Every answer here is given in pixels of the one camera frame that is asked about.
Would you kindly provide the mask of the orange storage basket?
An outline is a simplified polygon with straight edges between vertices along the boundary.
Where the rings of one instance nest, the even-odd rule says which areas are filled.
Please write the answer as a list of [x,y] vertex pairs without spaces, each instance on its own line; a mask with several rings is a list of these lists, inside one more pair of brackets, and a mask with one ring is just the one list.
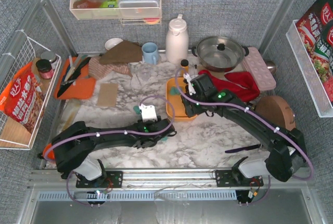
[[[185,89],[186,84],[184,83],[184,79],[181,78],[181,77],[178,77],[177,81],[178,81],[178,84],[179,84],[181,90],[185,93],[186,92],[186,89]],[[167,101],[169,101],[171,103],[171,105],[174,108],[175,122],[193,121],[197,116],[195,115],[195,116],[192,116],[192,117],[188,117],[186,115],[185,107],[182,103],[181,95],[179,94],[178,89],[177,89],[177,94],[172,96],[172,95],[170,95],[171,87],[175,87],[177,89],[174,77],[169,79],[166,83],[165,98],[167,99]],[[173,116],[172,108],[168,103],[166,103],[166,113],[170,118]]]

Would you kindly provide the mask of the red cloth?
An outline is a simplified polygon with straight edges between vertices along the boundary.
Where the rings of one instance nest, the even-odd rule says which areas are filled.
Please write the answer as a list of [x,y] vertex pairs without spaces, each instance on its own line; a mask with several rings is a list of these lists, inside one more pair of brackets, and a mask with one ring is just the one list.
[[226,80],[214,77],[208,70],[199,71],[198,74],[207,74],[218,91],[228,89],[243,102],[250,102],[260,95],[260,90],[249,72],[226,73],[224,74]]

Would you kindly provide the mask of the tan felt coaster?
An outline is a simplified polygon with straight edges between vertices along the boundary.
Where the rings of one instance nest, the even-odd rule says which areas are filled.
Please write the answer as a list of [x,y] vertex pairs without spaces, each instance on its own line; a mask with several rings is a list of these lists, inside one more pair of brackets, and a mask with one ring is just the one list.
[[100,85],[96,105],[99,107],[115,107],[118,95],[118,84],[103,83]]

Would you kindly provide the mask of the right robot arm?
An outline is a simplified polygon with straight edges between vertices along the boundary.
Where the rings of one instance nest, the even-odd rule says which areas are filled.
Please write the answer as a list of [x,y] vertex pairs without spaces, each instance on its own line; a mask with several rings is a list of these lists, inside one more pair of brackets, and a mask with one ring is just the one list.
[[286,182],[305,164],[311,166],[306,154],[304,135],[298,129],[287,130],[257,115],[233,92],[218,90],[206,74],[191,78],[184,75],[185,93],[182,102],[189,117],[211,112],[246,130],[268,152],[259,159],[246,158],[238,170],[247,178],[271,175]]

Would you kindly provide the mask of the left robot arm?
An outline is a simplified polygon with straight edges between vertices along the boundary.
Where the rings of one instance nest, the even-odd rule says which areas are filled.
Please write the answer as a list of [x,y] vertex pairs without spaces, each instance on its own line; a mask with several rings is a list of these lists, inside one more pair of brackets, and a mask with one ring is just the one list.
[[156,121],[139,120],[121,128],[88,127],[84,121],[79,121],[54,137],[40,158],[55,162],[62,179],[75,172],[88,181],[104,180],[106,172],[102,162],[90,158],[90,153],[116,147],[154,147],[164,137],[176,134],[171,121],[160,116]]

